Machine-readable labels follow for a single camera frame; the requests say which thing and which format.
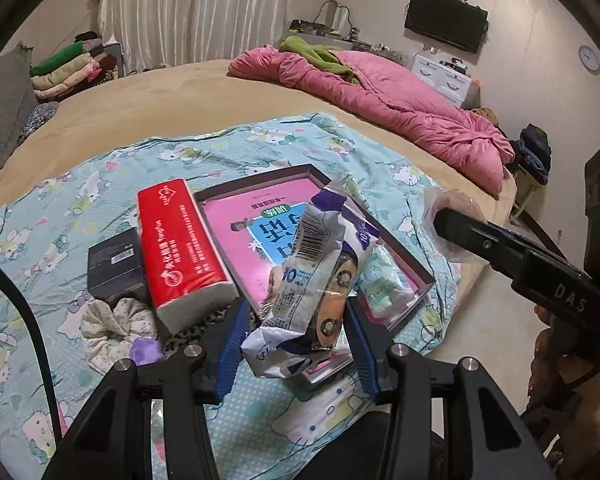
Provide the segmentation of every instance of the red tissue package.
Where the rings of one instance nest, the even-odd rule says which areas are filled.
[[[138,192],[138,216],[149,292],[171,334],[238,296],[183,179]]]

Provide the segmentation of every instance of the curtain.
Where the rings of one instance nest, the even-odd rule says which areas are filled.
[[[100,0],[104,43],[119,41],[126,70],[176,66],[187,59],[192,0]]]
[[[100,0],[105,43],[119,41],[128,72],[235,57],[277,43],[291,0]]]
[[[288,26],[291,0],[193,0],[190,60],[231,59],[277,43]]]

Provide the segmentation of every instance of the hand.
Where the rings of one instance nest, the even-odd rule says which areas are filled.
[[[537,305],[535,312],[549,325],[551,315],[547,310]],[[558,375],[569,384],[593,368],[592,363],[577,356],[552,355],[549,339],[549,329],[536,339],[528,392],[531,402],[541,399]],[[558,478],[574,478],[600,451],[600,373],[574,391],[582,401],[574,420],[560,432],[560,439],[547,457],[551,466],[558,466]]]

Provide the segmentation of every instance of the screw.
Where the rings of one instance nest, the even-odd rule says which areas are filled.
[[[202,346],[200,345],[192,344],[184,349],[184,355],[188,357],[198,357],[200,354],[202,354]]]
[[[460,362],[462,368],[464,368],[465,370],[469,370],[470,372],[475,372],[480,367],[478,359],[474,359],[473,357],[465,357]]]
[[[398,357],[405,357],[409,354],[409,347],[402,343],[396,343],[391,346],[391,353]]]
[[[119,372],[126,372],[134,365],[134,362],[129,358],[119,359],[117,360],[113,367]]]

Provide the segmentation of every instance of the green blanket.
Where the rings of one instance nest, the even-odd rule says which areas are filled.
[[[304,57],[309,63],[323,72],[341,75],[349,83],[359,85],[360,81],[354,76],[353,70],[344,66],[330,50],[338,50],[335,46],[312,45],[297,36],[289,36],[280,44],[280,52],[295,52]]]
[[[29,68],[29,75],[33,77],[36,75],[51,74],[74,57],[80,56],[80,54],[84,54],[84,47],[81,41],[77,41],[62,49],[57,54],[53,54],[50,58],[45,59],[42,63]]]

